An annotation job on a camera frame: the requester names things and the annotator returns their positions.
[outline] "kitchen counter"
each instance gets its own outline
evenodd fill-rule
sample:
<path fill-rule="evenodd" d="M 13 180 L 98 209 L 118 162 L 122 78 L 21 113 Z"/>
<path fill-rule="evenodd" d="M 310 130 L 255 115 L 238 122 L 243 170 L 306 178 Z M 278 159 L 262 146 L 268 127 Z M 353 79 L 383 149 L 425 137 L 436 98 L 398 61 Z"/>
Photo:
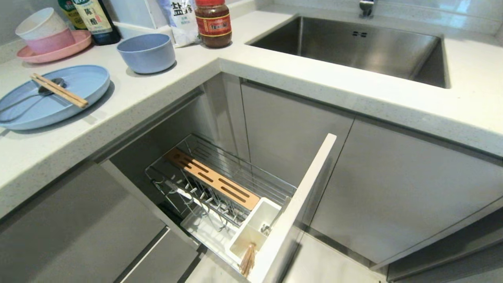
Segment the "kitchen counter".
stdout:
<path fill-rule="evenodd" d="M 300 13 L 303 16 L 400 27 L 444 37 L 450 89 L 245 45 Z M 44 129 L 0 132 L 0 217 L 113 139 L 166 108 L 214 75 L 226 72 L 321 102 L 361 112 L 503 156 L 503 47 L 489 35 L 397 19 L 270 6 L 232 20 L 233 44 L 213 50 L 176 49 L 170 71 L 142 76 L 124 63 L 115 45 L 95 46 L 56 63 L 0 65 L 0 94 L 56 69 L 98 64 L 113 93 L 99 108 Z"/>

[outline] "blue bowl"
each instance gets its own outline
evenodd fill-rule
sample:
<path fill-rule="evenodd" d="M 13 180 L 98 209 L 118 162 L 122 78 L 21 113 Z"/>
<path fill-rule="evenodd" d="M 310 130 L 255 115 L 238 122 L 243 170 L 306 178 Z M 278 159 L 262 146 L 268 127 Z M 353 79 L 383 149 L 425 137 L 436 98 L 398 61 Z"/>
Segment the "blue bowl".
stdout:
<path fill-rule="evenodd" d="M 144 34 L 124 40 L 117 46 L 126 64 L 136 73 L 151 74 L 175 63 L 175 49 L 165 34 Z"/>

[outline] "stainless steel sink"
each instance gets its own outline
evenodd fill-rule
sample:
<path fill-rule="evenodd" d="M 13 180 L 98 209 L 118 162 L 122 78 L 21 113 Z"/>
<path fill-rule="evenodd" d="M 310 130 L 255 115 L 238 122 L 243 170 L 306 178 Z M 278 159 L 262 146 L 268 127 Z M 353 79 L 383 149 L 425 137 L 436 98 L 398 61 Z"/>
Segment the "stainless steel sink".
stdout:
<path fill-rule="evenodd" d="M 435 36 L 299 17 L 251 45 L 447 88 Z"/>

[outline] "wooden chopsticks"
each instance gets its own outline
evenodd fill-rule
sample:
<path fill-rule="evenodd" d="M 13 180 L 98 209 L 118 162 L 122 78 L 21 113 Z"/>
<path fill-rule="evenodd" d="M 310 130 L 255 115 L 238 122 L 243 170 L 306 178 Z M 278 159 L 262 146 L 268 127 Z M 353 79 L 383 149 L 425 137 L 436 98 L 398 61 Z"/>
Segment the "wooden chopsticks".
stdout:
<path fill-rule="evenodd" d="M 60 97 L 66 99 L 67 101 L 71 102 L 72 104 L 75 104 L 76 106 L 78 106 L 80 108 L 85 108 L 86 106 L 89 105 L 89 102 L 87 102 L 87 100 L 81 98 L 80 96 L 78 96 L 72 92 L 69 92 L 64 87 L 61 87 L 61 86 L 53 83 L 52 81 L 44 78 L 43 76 L 41 76 L 39 74 L 33 73 L 30 76 L 30 78 L 33 81 L 35 81 L 36 83 L 38 83 L 39 85 L 47 88 L 48 90 L 54 92 L 54 94 L 59 95 Z"/>

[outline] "salt bag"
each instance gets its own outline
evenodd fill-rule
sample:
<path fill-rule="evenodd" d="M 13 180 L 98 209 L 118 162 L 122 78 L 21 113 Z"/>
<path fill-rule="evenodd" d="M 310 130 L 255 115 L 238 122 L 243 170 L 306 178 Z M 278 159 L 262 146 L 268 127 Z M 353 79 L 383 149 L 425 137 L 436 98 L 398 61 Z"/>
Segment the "salt bag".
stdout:
<path fill-rule="evenodd" d="M 196 6 L 193 0 L 157 0 L 173 31 L 174 46 L 182 47 L 199 41 Z"/>

